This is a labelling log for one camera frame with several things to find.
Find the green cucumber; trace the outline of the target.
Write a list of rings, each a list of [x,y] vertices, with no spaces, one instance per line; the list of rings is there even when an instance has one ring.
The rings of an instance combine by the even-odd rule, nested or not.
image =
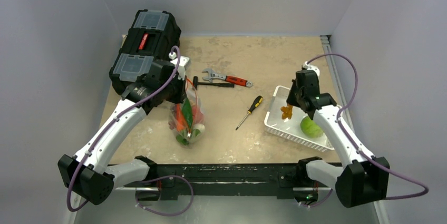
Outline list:
[[[186,98],[184,100],[181,110],[182,110],[184,119],[186,121],[186,126],[188,128],[188,131],[190,132],[192,129],[192,124],[193,124],[193,115],[192,115],[192,106],[191,106],[191,103],[188,98]]]

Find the orange carrot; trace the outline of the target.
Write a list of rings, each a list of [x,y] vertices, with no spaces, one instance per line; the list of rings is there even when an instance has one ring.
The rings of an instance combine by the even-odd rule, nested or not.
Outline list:
[[[176,130],[180,133],[186,128],[186,121],[184,119],[181,105],[176,104],[175,105],[175,119],[174,122],[176,123]]]

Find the clear orange-zip bag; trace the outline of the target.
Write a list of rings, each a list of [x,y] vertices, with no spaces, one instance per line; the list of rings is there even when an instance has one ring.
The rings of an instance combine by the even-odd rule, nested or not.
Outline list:
[[[197,142],[206,131],[205,111],[199,97],[198,78],[186,79],[186,98],[182,103],[171,106],[169,128],[176,141],[185,147]]]

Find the red pink fruit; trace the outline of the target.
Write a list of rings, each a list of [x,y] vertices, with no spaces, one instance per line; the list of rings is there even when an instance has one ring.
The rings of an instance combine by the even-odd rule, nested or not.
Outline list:
[[[201,110],[201,106],[199,105],[194,105],[192,107],[192,115],[193,115],[193,124],[203,124],[205,119],[204,119],[204,113]]]

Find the green bell pepper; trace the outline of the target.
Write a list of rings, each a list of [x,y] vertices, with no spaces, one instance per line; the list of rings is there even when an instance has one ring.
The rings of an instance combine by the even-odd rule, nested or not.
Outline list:
[[[198,129],[194,129],[190,133],[186,131],[181,131],[176,135],[176,140],[183,146],[189,146],[191,144],[196,143],[201,135],[202,132]]]

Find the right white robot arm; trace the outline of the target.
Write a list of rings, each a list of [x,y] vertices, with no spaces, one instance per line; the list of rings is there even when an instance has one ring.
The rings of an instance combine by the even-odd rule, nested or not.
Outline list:
[[[332,96],[320,92],[315,71],[297,71],[292,83],[287,104],[300,108],[323,130],[342,164],[335,167],[323,160],[306,161],[296,171],[297,181],[307,186],[316,180],[329,186],[346,208],[385,199],[389,173],[375,163],[389,168],[389,162],[361,144]]]

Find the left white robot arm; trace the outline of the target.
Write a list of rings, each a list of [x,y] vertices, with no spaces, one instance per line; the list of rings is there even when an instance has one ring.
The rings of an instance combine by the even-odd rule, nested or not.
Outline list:
[[[115,110],[93,138],[73,156],[65,154],[59,159],[57,166],[68,189],[69,211],[76,212],[85,205],[73,207],[74,193],[85,203],[99,205],[117,187],[137,181],[145,187],[155,184],[157,172],[150,168],[147,158],[113,166],[109,163],[131,130],[153,108],[164,101],[178,104],[185,100],[188,63],[188,59],[177,58],[146,65],[145,71],[124,88]]]

